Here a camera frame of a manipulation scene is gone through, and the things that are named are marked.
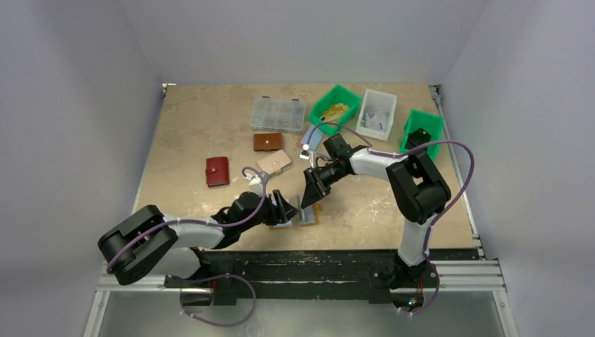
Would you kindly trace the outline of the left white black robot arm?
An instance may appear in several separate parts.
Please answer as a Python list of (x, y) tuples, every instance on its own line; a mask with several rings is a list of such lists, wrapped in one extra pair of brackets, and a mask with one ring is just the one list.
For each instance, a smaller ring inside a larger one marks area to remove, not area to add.
[(264, 195), (244, 192), (205, 220), (167, 220), (157, 206), (147, 205), (103, 234), (98, 249), (107, 273), (126, 286), (149, 275), (174, 250), (191, 249), (191, 257), (199, 261), (197, 249), (227, 248), (245, 231), (287, 223), (299, 212), (279, 190)]

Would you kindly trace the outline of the mustard yellow card holder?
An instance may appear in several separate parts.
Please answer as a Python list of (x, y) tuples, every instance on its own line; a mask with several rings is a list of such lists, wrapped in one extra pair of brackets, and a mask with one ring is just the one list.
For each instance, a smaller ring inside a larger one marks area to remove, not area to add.
[(323, 208), (320, 204), (315, 203), (305, 210), (302, 210), (298, 215), (294, 216), (287, 223), (269, 226), (270, 230), (282, 230), (288, 228), (305, 227), (311, 225), (318, 225), (320, 223), (319, 215)]

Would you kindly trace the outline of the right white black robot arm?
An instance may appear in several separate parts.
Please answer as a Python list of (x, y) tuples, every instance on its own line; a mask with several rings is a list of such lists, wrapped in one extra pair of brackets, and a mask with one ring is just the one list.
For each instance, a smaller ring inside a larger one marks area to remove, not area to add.
[(427, 265), (434, 221), (451, 198), (450, 188), (427, 152), (374, 152), (363, 145), (348, 145), (339, 134), (325, 140), (323, 146), (330, 161), (305, 170), (301, 208), (321, 201), (330, 194), (333, 183), (348, 175), (386, 180), (405, 218), (394, 276), (404, 279), (420, 273)]

